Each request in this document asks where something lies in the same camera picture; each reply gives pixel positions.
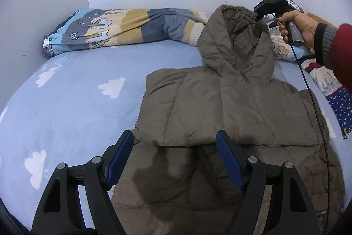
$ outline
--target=blue gripper pad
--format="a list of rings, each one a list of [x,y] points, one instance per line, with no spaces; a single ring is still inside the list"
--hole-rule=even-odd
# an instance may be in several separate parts
[[[227,141],[231,141],[231,139],[227,136],[227,140],[222,135],[222,132],[226,134],[225,131],[219,131],[216,134],[215,144],[222,159],[222,162],[227,170],[228,176],[230,177],[232,183],[236,185],[239,189],[243,189],[245,186],[245,182],[243,180],[242,167],[238,160],[236,159],[233,151],[231,150],[229,143]]]
[[[111,189],[113,185],[119,182],[122,171],[125,168],[126,162],[133,149],[134,136],[131,131],[124,131],[116,145],[119,145],[111,163],[107,167],[105,174],[105,184]]]

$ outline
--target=white cloud print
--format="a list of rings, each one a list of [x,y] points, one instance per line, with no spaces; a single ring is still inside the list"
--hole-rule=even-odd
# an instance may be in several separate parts
[[[36,81],[36,84],[38,84],[38,88],[42,87],[55,74],[55,70],[60,67],[61,65],[53,67],[49,71],[40,74],[39,79]]]
[[[93,18],[88,27],[92,29],[105,29],[112,24],[112,21],[107,18],[96,17]]]
[[[8,109],[8,106],[2,111],[2,113],[0,115],[0,122],[2,121],[2,118],[5,116],[7,109]]]
[[[101,92],[103,95],[107,95],[110,96],[111,99],[115,99],[119,96],[125,80],[125,78],[120,78],[118,80],[112,79],[107,83],[99,85],[98,88],[103,90],[103,92]]]
[[[43,167],[46,157],[45,150],[39,152],[33,152],[32,157],[24,160],[24,167],[32,175],[31,184],[35,189],[39,189],[40,183],[42,182]]]

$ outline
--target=patterned pillowcase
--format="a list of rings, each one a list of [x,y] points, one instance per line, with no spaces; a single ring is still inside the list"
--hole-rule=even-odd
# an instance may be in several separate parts
[[[296,61],[291,46],[284,42],[283,38],[281,37],[279,28],[277,26],[269,27],[270,24],[275,21],[275,18],[272,15],[266,15],[263,19],[266,22],[266,25],[268,26],[270,38],[274,49],[275,59]],[[298,59],[311,54],[309,49],[305,47],[293,47],[293,49],[295,50]]]
[[[352,133],[352,95],[336,79],[332,70],[319,65],[316,59],[311,57],[303,58],[301,67],[312,76],[319,90],[324,94],[346,139]]]

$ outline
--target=star pattern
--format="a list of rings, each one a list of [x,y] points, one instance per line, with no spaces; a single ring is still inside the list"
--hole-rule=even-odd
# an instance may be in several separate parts
[[[352,95],[344,88],[326,97],[346,139],[352,133]]]

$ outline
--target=light blue bed sheet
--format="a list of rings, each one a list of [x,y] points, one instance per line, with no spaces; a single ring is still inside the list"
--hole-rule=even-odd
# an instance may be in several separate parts
[[[48,60],[0,116],[0,196],[9,211],[31,228],[59,162],[84,164],[114,144],[125,129],[134,128],[148,74],[201,64],[196,47],[172,40],[66,52]],[[274,78],[306,89],[295,63],[276,61]],[[328,119],[347,204],[352,197],[352,139],[343,139],[330,105],[307,73],[306,78]],[[93,227],[84,188],[79,190],[86,226]]]

